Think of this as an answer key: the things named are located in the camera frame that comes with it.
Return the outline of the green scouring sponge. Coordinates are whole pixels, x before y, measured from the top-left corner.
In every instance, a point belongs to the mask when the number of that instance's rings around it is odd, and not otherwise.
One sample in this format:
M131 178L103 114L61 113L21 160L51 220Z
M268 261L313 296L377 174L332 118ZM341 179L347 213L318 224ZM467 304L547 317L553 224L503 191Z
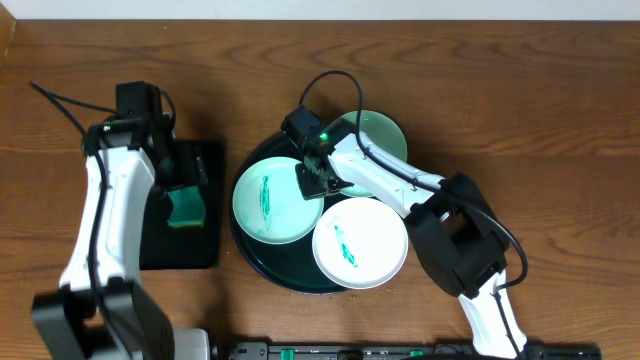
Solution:
M184 187L168 193L173 209L168 219L172 228L202 227L206 206L198 186Z

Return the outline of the pale green plate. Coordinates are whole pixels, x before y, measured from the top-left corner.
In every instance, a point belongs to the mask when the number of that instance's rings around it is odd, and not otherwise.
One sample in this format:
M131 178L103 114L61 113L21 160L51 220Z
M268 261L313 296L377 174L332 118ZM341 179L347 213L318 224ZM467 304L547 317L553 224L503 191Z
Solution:
M342 114L339 118L355 124L357 111ZM401 128L383 113L363 110L361 114L360 130L377 146L400 160L407 161L408 146ZM348 197L373 197L373 194L363 187L353 185L340 190Z

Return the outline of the light green plate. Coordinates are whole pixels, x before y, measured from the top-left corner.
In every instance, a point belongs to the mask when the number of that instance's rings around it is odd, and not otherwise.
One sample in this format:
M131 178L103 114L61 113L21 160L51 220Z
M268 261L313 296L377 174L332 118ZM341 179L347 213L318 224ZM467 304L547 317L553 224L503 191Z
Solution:
M269 245L295 242L316 226L324 210L322 199L306 200L290 157L260 160L244 171L232 195L232 211L250 238Z

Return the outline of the white plate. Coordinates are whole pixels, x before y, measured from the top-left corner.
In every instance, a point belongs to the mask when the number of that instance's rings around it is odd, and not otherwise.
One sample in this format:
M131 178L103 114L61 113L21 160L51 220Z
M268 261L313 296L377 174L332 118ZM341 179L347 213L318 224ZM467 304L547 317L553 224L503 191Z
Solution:
M350 198L331 206L312 236L312 252L321 272L348 289L386 283L404 265L408 250L403 219L373 198Z

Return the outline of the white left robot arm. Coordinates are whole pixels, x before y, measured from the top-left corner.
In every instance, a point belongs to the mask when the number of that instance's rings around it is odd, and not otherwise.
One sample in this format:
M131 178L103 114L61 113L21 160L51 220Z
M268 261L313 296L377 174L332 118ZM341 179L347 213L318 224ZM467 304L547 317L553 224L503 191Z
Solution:
M176 330L144 291L140 254L153 190L205 183L198 150L175 139L174 111L159 87L136 81L116 87L116 108L82 129L87 193L76 245L59 287L35 296L34 325L55 359L209 359L199 328Z

